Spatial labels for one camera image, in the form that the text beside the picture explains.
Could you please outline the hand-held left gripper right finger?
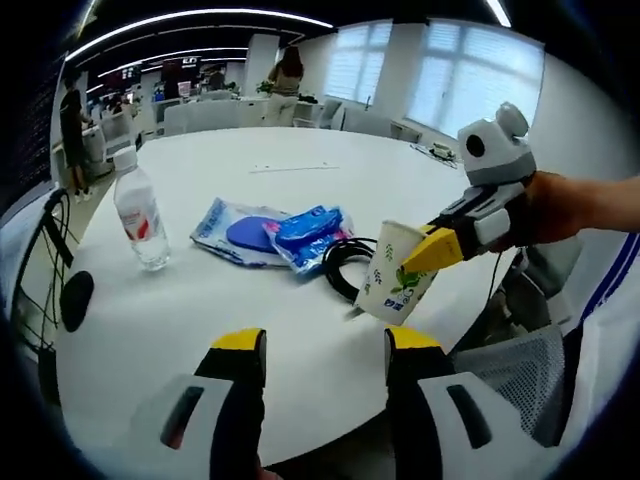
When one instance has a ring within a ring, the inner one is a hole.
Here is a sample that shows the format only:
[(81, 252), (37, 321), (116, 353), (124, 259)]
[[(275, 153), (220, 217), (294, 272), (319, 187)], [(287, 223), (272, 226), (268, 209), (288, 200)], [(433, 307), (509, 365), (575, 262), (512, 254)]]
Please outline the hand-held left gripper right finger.
[(399, 479), (523, 479), (542, 446), (516, 408), (441, 345), (407, 327), (385, 329), (386, 413)]

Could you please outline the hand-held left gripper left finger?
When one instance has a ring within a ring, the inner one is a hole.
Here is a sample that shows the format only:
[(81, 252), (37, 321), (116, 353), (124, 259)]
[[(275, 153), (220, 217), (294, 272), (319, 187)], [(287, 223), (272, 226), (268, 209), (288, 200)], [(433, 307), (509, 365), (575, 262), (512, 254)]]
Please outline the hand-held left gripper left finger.
[(140, 404), (130, 423), (136, 478), (256, 479), (265, 416), (266, 331), (215, 340), (192, 374)]

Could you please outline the person's right hand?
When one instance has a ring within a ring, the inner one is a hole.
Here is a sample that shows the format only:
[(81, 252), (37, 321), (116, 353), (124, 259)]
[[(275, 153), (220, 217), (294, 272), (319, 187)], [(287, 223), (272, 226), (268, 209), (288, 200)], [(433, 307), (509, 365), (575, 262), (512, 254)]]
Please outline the person's right hand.
[(493, 253), (511, 247), (548, 244), (575, 236), (590, 226), (598, 186), (538, 171), (526, 188), (526, 208), (520, 219), (524, 226), (508, 233), (490, 248)]

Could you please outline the person's left hand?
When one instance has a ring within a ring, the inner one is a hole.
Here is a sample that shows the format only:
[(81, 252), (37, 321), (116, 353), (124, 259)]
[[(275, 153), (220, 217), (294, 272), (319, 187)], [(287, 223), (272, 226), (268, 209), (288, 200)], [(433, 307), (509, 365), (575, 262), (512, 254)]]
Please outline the person's left hand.
[(283, 480), (276, 472), (265, 468), (259, 455), (256, 455), (256, 480)]

